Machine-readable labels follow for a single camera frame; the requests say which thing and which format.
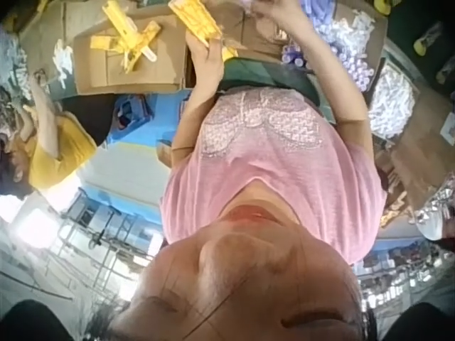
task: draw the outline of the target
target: person in yellow shirt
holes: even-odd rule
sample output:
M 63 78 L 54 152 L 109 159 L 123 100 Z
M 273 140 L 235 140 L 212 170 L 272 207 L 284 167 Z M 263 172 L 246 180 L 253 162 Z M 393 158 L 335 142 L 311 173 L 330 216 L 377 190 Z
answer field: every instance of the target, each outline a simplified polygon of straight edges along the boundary
M 0 195 L 23 198 L 60 183 L 95 154 L 114 122 L 115 94 L 64 99 L 59 107 L 34 77 L 30 83 L 35 107 L 16 105 L 22 127 L 0 138 Z

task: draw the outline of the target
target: factory worker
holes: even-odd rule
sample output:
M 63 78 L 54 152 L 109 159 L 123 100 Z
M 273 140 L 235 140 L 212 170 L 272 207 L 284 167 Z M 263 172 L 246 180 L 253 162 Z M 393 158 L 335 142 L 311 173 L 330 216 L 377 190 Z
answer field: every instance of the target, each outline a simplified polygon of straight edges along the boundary
M 15 102 L 21 129 L 3 139 L 0 195 L 24 198 L 60 183 L 95 154 L 113 124 L 114 94 L 72 97 L 59 107 L 34 77 L 30 83 L 35 107 Z
M 101 340 L 366 340 L 350 264 L 371 249 L 386 193 L 368 108 L 298 0 L 255 0 L 308 58 L 333 128 L 294 90 L 215 97 L 222 44 L 188 34 L 196 85 L 162 200 L 169 245 Z

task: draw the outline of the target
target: pink t-shirt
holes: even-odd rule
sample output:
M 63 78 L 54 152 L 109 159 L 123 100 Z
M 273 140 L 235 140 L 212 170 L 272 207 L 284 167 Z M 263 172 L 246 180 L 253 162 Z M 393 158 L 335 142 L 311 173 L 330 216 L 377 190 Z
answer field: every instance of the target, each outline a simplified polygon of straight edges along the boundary
M 386 197 L 373 160 L 344 144 L 298 92 L 271 88 L 222 96 L 205 118 L 195 151 L 164 193 L 169 243 L 210 224 L 256 179 L 349 264 L 370 251 Z

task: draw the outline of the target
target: woman's hand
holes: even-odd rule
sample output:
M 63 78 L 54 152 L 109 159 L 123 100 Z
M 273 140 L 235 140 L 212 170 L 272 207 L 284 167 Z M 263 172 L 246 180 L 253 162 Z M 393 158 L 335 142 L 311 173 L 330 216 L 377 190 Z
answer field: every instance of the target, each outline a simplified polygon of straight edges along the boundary
M 297 28 L 305 34 L 313 31 L 313 25 L 301 8 L 299 0 L 253 0 L 251 11 L 272 19 L 278 27 L 294 35 Z
M 191 60 L 196 72 L 195 90 L 208 99 L 216 93 L 225 71 L 221 57 L 223 45 L 219 39 L 210 39 L 209 48 L 206 48 L 189 31 L 186 31 L 186 44 L 191 51 Z

